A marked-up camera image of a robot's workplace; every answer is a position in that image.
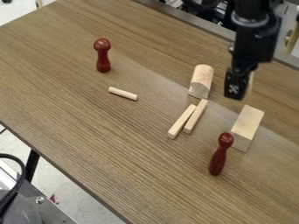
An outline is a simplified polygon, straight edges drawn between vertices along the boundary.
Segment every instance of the floor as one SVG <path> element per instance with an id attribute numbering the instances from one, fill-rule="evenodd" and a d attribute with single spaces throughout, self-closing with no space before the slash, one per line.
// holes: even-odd
<path id="1" fill-rule="evenodd" d="M 30 148 L 8 130 L 0 134 L 0 153 L 17 156 L 25 163 L 29 152 Z M 17 171 L 17 165 L 4 162 Z M 54 194 L 56 201 L 59 202 L 58 207 L 79 224 L 123 224 L 102 204 L 42 158 L 32 183 L 47 197 L 50 198 Z"/>

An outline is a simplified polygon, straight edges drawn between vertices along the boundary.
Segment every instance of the wooden table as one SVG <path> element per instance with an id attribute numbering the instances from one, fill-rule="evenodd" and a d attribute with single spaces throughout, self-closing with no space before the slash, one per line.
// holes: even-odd
<path id="1" fill-rule="evenodd" d="M 93 42 L 113 45 L 108 74 Z M 299 73 L 261 66 L 245 103 L 266 111 L 246 154 L 208 174 L 244 102 L 223 97 L 227 42 L 132 1 L 62 0 L 0 29 L 0 119 L 127 223 L 297 223 Z M 215 68 L 188 136 L 167 130 L 189 105 L 193 68 Z M 137 102 L 108 93 L 122 88 Z"/>

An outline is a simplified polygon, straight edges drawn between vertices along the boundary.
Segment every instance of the wooden block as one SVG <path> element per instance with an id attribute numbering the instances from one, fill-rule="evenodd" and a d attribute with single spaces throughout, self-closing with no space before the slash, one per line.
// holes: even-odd
<path id="1" fill-rule="evenodd" d="M 247 91 L 245 93 L 246 98 L 250 97 L 251 93 L 253 92 L 253 85 L 254 85 L 254 72 L 251 72 L 249 76 Z"/>
<path id="2" fill-rule="evenodd" d="M 206 109 L 207 103 L 208 103 L 208 101 L 205 100 L 205 99 L 200 101 L 200 103 L 196 107 L 194 113 L 191 115 L 189 121 L 184 126 L 184 132 L 185 133 L 187 133 L 187 134 L 192 133 L 192 131 L 194 130 L 194 128 L 195 128 L 196 124 L 198 123 L 200 117 L 203 115 L 203 113 Z"/>
<path id="3" fill-rule="evenodd" d="M 188 94 L 199 99 L 207 99 L 211 89 L 213 75 L 214 69 L 211 66 L 196 66 Z"/>
<path id="4" fill-rule="evenodd" d="M 131 94 L 131 93 L 127 92 L 127 91 L 123 91 L 123 90 L 118 89 L 116 87 L 110 87 L 108 89 L 108 92 L 110 94 L 119 95 L 119 96 L 122 96 L 124 98 L 130 99 L 132 101 L 137 101 L 138 100 L 138 95 Z"/>
<path id="5" fill-rule="evenodd" d="M 233 147 L 239 151 L 246 152 L 254 139 L 256 130 L 259 128 L 264 112 L 245 105 L 231 129 L 234 137 Z"/>
<path id="6" fill-rule="evenodd" d="M 180 130 L 184 127 L 186 122 L 188 121 L 189 117 L 192 115 L 194 110 L 196 109 L 196 106 L 193 104 L 190 104 L 190 106 L 187 108 L 187 110 L 177 119 L 177 121 L 172 125 L 170 130 L 168 131 L 168 137 L 171 139 L 175 139 L 177 134 L 180 132 Z"/>

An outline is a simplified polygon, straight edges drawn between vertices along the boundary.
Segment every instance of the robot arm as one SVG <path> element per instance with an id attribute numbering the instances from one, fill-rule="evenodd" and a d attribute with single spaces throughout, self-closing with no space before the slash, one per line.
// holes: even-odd
<path id="1" fill-rule="evenodd" d="M 229 47 L 232 65 L 226 71 L 225 97 L 242 100 L 249 76 L 259 63 L 273 58 L 282 19 L 275 8 L 282 0 L 234 0 L 236 39 Z"/>

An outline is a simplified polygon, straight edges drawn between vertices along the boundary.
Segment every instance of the red wooden peg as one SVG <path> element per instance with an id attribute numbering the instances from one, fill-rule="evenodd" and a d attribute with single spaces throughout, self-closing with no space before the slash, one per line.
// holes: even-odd
<path id="1" fill-rule="evenodd" d="M 226 164 L 226 151 L 233 145 L 233 136 L 230 133 L 223 133 L 219 137 L 219 147 L 212 156 L 209 172 L 213 176 L 220 175 Z"/>
<path id="2" fill-rule="evenodd" d="M 94 50 L 98 52 L 97 69 L 100 73 L 107 73 L 111 69 L 110 61 L 108 58 L 108 51 L 111 45 L 105 38 L 99 38 L 94 42 Z"/>

